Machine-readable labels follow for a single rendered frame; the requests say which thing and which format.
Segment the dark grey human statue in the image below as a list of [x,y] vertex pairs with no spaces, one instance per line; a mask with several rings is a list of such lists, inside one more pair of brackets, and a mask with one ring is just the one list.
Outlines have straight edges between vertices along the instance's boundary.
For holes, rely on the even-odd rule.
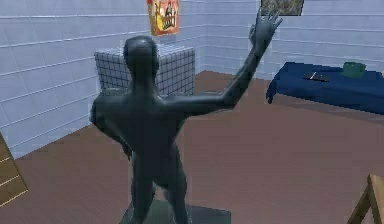
[[130,86],[102,90],[92,103],[89,120],[118,142],[132,162],[133,214],[126,224],[144,224],[157,186],[164,189],[174,223],[191,224],[185,202],[187,179],[177,135],[192,116],[236,106],[282,21],[277,12],[258,13],[249,32],[252,49],[233,81],[222,92],[191,96],[158,92],[158,48],[151,37],[140,35],[125,41],[123,57],[132,77]]

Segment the white grid-patterned cube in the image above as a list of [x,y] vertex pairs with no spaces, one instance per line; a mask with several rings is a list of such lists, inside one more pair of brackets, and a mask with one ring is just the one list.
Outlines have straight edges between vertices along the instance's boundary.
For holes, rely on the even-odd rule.
[[[158,44],[157,47],[159,70],[155,83],[159,93],[192,95],[195,87],[195,49],[169,44]],[[131,74],[122,48],[97,50],[94,57],[102,89],[130,86]]]

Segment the dark framed wall picture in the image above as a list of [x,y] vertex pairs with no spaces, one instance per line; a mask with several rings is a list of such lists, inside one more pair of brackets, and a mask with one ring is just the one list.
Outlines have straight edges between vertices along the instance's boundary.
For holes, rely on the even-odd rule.
[[263,10],[279,11],[281,16],[300,16],[304,0],[261,0]]

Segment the orange framed wall picture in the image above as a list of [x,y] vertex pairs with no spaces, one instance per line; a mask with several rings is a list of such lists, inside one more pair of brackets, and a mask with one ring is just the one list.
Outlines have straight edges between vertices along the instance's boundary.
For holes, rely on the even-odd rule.
[[147,0],[152,36],[179,32],[179,0]]

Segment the black flat book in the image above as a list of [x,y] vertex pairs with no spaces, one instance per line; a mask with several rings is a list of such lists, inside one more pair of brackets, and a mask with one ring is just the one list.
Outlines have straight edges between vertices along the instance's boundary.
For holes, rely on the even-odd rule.
[[329,81],[328,77],[326,77],[322,74],[318,74],[317,72],[313,72],[311,74],[305,74],[303,76],[303,78],[306,80],[319,81],[319,82],[328,82]]

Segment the light wooden chair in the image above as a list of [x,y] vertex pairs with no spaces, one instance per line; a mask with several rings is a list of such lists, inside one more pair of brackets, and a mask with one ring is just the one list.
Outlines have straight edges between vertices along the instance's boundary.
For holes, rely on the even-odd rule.
[[374,224],[384,224],[384,177],[374,174],[368,175],[367,187],[347,224],[361,224],[369,209],[372,210]]

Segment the green box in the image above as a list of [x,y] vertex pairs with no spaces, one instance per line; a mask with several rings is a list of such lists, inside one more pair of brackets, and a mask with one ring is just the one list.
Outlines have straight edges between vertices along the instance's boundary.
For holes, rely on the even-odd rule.
[[345,62],[342,68],[342,74],[347,77],[360,78],[363,76],[366,65],[358,62]]

